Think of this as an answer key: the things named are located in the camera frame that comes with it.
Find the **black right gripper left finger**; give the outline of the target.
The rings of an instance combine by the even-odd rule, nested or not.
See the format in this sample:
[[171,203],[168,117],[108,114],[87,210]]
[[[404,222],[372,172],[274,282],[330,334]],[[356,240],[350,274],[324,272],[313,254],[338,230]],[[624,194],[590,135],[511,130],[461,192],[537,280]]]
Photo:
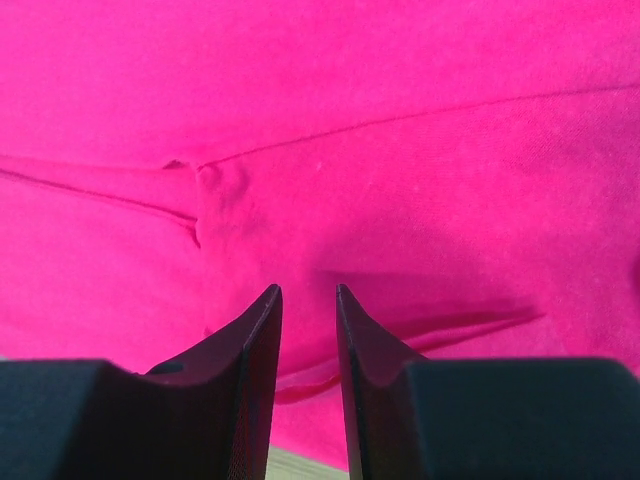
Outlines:
[[106,360],[1,365],[5,479],[262,479],[283,299],[145,374]]

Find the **pink t-shirt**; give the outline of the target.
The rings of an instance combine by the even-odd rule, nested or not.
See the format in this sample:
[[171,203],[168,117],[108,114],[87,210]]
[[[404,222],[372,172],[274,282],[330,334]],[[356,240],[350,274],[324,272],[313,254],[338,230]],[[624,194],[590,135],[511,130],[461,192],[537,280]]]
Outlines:
[[145,371],[270,284],[343,468],[335,291],[435,358],[639,367],[635,1],[5,1],[1,354]]

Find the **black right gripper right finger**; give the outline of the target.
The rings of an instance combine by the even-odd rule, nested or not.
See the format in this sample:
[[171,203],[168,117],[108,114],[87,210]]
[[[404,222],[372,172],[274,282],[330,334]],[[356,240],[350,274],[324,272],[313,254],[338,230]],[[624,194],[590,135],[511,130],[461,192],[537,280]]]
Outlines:
[[430,360],[336,292],[353,479],[635,479],[639,381],[604,358]]

